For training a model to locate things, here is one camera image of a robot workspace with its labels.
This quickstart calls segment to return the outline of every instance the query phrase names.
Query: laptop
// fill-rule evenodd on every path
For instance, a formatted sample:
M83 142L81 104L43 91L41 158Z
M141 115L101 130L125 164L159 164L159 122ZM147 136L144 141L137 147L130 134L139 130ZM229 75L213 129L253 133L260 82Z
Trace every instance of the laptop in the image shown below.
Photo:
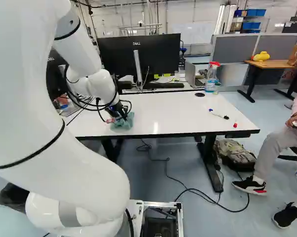
M196 66L192 63L185 63L185 79L193 88L204 88L205 84L196 79Z

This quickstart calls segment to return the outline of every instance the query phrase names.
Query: white table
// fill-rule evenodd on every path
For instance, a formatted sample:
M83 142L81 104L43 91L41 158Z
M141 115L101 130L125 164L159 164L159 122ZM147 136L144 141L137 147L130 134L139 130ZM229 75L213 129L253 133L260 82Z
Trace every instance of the white table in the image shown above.
M222 184L214 169L212 148L217 135L249 137L259 133L256 127L223 96L206 93L205 97L195 96L197 91L177 93L129 94L121 99L132 102L135 113L133 128L127 131L112 131L97 112L83 111L68 126L79 140L101 140L109 159L117 157L110 139L159 138L159 137L200 137L205 135L204 144L199 144L214 190L222 192ZM229 120L209 112L227 115ZM109 118L102 112L104 119Z
M62 115L60 115L60 116L64 120L65 124L69 125L81 112L82 112L82 110L80 109L67 117L62 116Z

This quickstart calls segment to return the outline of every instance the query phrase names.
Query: blue storage bin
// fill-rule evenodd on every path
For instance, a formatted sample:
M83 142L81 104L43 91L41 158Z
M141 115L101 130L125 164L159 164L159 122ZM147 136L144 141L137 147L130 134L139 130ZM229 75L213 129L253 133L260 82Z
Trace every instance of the blue storage bin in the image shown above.
M247 16L256 16L256 9L248 9L247 10Z
M258 29L260 26L260 22L252 22L252 27L251 29Z
M243 23L243 30L252 29L252 22L244 22Z
M244 17L244 16L246 16L246 11L245 10L236 10L234 12L234 16L242 16L242 17Z
M264 16L266 9L256 9L256 16Z
M260 30L247 30L247 33L260 33Z

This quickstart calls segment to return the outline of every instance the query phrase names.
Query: white sole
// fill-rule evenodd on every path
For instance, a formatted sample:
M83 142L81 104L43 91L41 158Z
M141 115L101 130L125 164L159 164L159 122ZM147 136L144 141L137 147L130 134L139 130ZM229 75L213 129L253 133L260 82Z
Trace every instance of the white sole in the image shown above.
M238 186L236 186L236 185L233 184L233 183L232 183L232 185L233 185L236 189L241 190L241 191L243 191L243 192L245 192L245 193L248 193L248 194L255 194L255 195L258 195L258 196L267 196L267 193L257 193L257 192L255 192L254 190L242 189L241 187L238 187Z
M273 221L273 223L274 223L278 228L280 228L280 229L282 229L282 230L287 229L287 228L290 227L290 226L287 226L287 227L281 227L281 226L279 226L279 224L275 221L274 216L271 218L271 220Z

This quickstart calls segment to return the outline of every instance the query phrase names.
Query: black sneaker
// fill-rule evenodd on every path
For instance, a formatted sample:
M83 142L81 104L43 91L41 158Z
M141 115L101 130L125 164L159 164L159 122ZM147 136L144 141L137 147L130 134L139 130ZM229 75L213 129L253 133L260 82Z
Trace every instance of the black sneaker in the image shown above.
M297 218L297 208L292 206L293 202L290 202L286 208L276 213L272 220L277 227L281 229L288 228L291 223Z
M266 189L266 183L263 182L263 184L259 184L256 181L253 181L253 177L248 177L246 180L244 181L234 181L232 182L232 185L249 194L256 194L256 195L260 195L260 196L265 196L267 195L267 191Z

